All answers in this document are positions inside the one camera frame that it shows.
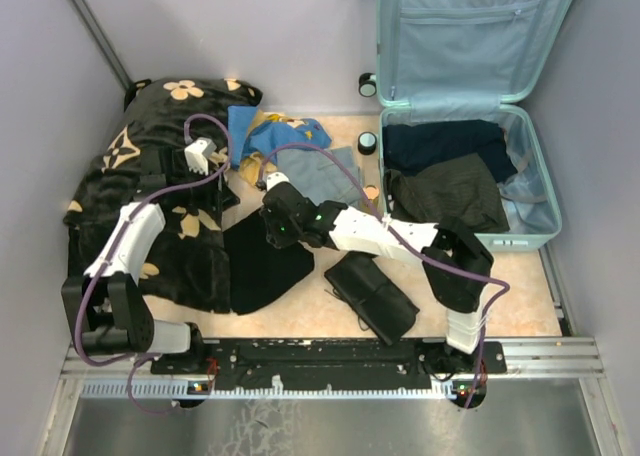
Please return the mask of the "light blue denim jeans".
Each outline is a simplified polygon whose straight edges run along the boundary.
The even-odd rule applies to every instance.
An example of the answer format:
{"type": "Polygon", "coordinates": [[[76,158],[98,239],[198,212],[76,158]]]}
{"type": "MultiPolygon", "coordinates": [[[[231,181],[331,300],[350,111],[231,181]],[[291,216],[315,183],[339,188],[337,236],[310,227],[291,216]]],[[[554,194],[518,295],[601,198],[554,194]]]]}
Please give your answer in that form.
{"type": "Polygon", "coordinates": [[[361,199],[360,192],[344,172],[318,151],[282,150],[277,155],[276,166],[315,205],[325,201],[354,205],[361,199]]]}

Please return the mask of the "black cloth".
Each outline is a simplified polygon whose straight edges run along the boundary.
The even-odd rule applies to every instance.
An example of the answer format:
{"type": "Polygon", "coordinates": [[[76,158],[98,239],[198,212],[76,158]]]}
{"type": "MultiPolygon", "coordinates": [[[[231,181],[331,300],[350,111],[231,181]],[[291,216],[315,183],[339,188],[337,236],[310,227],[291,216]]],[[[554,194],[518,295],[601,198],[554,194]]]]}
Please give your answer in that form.
{"type": "Polygon", "coordinates": [[[231,311],[256,312],[275,302],[315,268],[314,255],[300,243],[277,249],[255,210],[223,233],[229,258],[231,311]]]}

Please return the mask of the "navy blue garment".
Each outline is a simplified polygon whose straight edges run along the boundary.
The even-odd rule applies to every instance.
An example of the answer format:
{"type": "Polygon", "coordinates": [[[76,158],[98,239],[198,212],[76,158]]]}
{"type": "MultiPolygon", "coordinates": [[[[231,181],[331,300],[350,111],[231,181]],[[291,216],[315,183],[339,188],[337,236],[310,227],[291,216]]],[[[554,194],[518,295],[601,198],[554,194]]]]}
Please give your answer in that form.
{"type": "Polygon", "coordinates": [[[505,132],[485,120],[392,124],[383,129],[386,169],[415,176],[435,164],[477,154],[497,183],[517,173],[507,155],[505,132]]]}

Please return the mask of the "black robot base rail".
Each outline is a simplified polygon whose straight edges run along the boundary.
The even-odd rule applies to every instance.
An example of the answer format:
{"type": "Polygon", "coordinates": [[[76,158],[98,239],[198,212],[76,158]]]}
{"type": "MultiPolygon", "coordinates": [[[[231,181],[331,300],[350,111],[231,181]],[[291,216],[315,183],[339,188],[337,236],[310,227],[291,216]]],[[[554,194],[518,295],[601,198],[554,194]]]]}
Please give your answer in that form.
{"type": "Polygon", "coordinates": [[[154,375],[212,378],[217,390],[429,389],[431,378],[473,376],[478,353],[468,355],[442,338],[404,338],[392,346],[378,339],[206,339],[185,355],[151,365],[154,375]]]}

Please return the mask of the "dark grey pinstripe garment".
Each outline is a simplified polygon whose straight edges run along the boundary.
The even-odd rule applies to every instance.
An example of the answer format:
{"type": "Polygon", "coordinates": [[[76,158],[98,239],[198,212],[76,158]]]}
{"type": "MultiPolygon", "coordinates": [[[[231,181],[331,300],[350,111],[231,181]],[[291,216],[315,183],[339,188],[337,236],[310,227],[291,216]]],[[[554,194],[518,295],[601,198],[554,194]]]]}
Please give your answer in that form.
{"type": "Polygon", "coordinates": [[[389,169],[385,189],[395,219],[438,223],[454,217],[476,233],[509,230],[498,185],[477,154],[437,163],[414,176],[389,169]]]}

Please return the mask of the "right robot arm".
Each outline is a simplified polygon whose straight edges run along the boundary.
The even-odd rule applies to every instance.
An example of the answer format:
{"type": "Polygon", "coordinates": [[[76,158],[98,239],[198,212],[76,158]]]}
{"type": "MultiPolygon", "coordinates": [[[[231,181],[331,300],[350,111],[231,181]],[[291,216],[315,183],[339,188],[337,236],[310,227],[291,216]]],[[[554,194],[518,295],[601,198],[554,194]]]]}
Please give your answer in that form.
{"type": "Polygon", "coordinates": [[[265,192],[260,214],[267,240],[276,248],[303,242],[421,265],[433,296],[446,309],[448,363],[466,372],[481,361],[481,296],[492,281],[494,258],[460,220],[409,223],[335,201],[316,205],[280,172],[258,188],[265,192]]]}

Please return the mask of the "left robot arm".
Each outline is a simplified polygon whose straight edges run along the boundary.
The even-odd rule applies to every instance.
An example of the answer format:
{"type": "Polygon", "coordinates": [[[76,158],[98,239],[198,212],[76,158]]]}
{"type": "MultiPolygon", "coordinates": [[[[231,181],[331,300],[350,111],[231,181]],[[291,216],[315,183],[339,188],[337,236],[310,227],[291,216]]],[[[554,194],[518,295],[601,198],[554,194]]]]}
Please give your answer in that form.
{"type": "Polygon", "coordinates": [[[149,251],[166,225],[158,199],[179,190],[214,182],[224,169],[210,169],[216,145],[199,138],[184,150],[183,184],[171,183],[169,151],[153,150],[142,160],[132,200],[121,207],[105,246],[80,276],[69,277],[61,289],[73,344],[91,366],[106,366],[133,356],[158,358],[172,354],[176,365],[194,373],[208,360],[208,349],[192,339],[187,323],[155,319],[139,289],[149,251]]]}

